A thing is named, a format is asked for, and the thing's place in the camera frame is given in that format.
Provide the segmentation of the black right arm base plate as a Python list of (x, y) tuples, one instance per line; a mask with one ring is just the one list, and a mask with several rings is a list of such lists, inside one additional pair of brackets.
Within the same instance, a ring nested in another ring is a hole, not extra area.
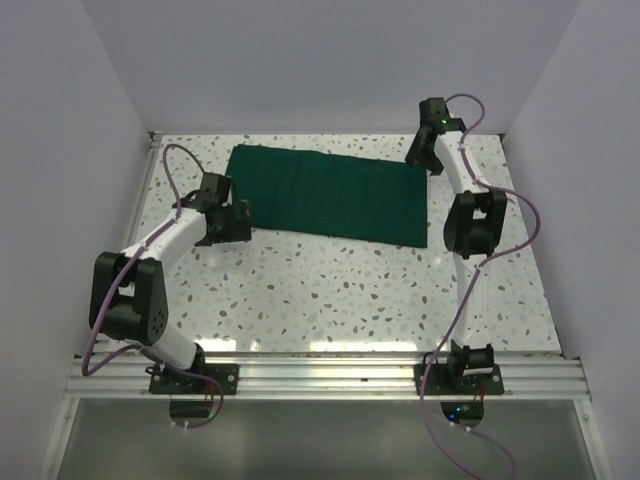
[(503, 395), (505, 387), (493, 349), (452, 351), (445, 362), (435, 358), (428, 372), (425, 396)]

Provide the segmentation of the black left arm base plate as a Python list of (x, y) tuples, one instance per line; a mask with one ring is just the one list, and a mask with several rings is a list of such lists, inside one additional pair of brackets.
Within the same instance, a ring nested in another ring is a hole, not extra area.
[(240, 378), (238, 364), (205, 363), (198, 372), (178, 372), (175, 369), (148, 366), (145, 373), (150, 376), (149, 392), (155, 395), (198, 395), (215, 393), (235, 395)]

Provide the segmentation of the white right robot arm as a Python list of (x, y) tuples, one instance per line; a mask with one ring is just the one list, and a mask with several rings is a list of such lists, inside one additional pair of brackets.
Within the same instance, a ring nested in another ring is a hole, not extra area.
[(451, 389), (468, 392), (494, 366), (487, 323), (489, 279), (481, 263), (499, 246), (507, 207), (506, 195), (493, 190), (470, 153), (464, 121), (453, 116), (442, 97), (419, 104), (419, 128), (405, 157), (433, 175), (444, 173), (453, 201), (443, 240), (452, 254), (457, 278), (458, 311), (449, 345), (445, 379)]

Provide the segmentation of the dark green surgical cloth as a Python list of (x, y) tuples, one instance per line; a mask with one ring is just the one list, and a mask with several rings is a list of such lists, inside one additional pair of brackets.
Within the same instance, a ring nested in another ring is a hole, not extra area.
[(427, 177), (405, 163), (237, 145), (226, 175), (255, 228), (428, 245)]

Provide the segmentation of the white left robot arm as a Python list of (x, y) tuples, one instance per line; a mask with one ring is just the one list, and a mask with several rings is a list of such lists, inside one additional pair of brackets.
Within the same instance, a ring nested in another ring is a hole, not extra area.
[(104, 252), (94, 264), (89, 325), (91, 336), (83, 374), (101, 366), (89, 359), (103, 334), (137, 349), (173, 369), (172, 379), (185, 392), (201, 390), (208, 369), (202, 348), (170, 323), (165, 274), (187, 251), (251, 239), (249, 206), (233, 198), (228, 176), (204, 173), (200, 186), (172, 205), (164, 221), (120, 252)]

